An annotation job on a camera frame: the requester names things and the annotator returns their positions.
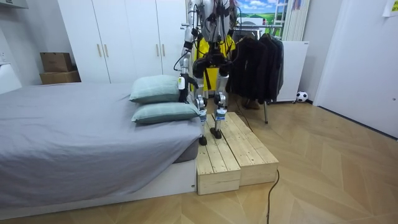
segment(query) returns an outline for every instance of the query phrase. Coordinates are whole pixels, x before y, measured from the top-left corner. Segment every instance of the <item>humanoid robot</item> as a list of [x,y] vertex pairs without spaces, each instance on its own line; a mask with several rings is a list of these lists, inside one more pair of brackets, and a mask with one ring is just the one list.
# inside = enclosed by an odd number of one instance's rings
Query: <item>humanoid robot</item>
[[[207,144],[204,136],[207,99],[203,97],[203,72],[210,67],[218,68],[214,96],[216,122],[215,127],[210,128],[210,131],[215,138],[220,139],[220,125],[221,121],[225,119],[227,107],[225,87],[229,77],[228,73],[232,66],[232,62],[221,53],[220,46],[222,42],[227,42],[227,35],[232,32],[235,22],[236,6],[234,0],[189,0],[188,2],[188,27],[185,29],[185,43],[179,60],[181,74],[178,79],[178,88],[181,94],[180,101],[186,101],[188,84],[192,83],[195,87],[195,105],[200,111],[202,124],[202,137],[199,139],[199,143],[202,146]],[[205,53],[204,57],[198,58],[193,63],[193,78],[191,78],[188,75],[189,60],[195,39],[198,36],[208,42],[209,51]]]

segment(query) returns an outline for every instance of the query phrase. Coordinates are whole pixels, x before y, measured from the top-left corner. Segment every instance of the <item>white door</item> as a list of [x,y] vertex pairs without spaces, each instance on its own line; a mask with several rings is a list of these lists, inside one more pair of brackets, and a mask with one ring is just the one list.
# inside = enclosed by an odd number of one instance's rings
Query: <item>white door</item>
[[58,0],[82,82],[109,83],[91,0]]
[[385,6],[343,1],[314,103],[398,138],[398,17]]
[[111,83],[134,82],[136,64],[124,0],[93,0]]
[[132,48],[138,77],[161,75],[159,31],[155,0],[126,0]]
[[173,66],[181,57],[184,45],[185,30],[180,29],[181,23],[187,22],[187,6],[185,0],[156,0],[159,37],[162,52],[164,75],[179,76]]

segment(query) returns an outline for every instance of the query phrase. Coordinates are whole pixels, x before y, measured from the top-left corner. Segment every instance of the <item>black jacket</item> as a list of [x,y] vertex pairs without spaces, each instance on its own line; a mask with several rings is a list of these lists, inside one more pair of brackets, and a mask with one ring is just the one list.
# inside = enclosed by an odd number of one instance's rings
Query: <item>black jacket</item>
[[283,43],[268,35],[236,44],[227,91],[250,100],[276,101],[283,84]]
[[233,66],[227,83],[227,91],[251,100],[259,99],[264,89],[267,47],[258,40],[244,38],[232,52]]

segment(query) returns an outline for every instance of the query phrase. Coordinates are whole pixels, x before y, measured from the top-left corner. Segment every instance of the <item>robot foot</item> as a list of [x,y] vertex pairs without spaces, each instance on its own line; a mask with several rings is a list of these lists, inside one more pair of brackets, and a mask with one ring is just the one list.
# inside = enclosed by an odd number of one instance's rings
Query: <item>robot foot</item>
[[214,135],[215,138],[217,138],[217,139],[221,139],[222,138],[220,130],[216,131],[215,128],[210,128],[210,132]]
[[207,139],[206,139],[206,137],[204,137],[204,136],[200,137],[200,138],[199,138],[199,144],[200,144],[201,146],[206,146],[206,145],[207,145]]

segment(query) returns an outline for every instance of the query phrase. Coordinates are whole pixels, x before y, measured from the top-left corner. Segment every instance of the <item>wall outlet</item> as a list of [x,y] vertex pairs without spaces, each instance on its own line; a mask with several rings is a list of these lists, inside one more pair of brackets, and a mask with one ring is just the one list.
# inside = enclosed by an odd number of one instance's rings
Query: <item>wall outlet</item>
[[4,52],[1,52],[1,61],[2,62],[7,62],[6,54]]

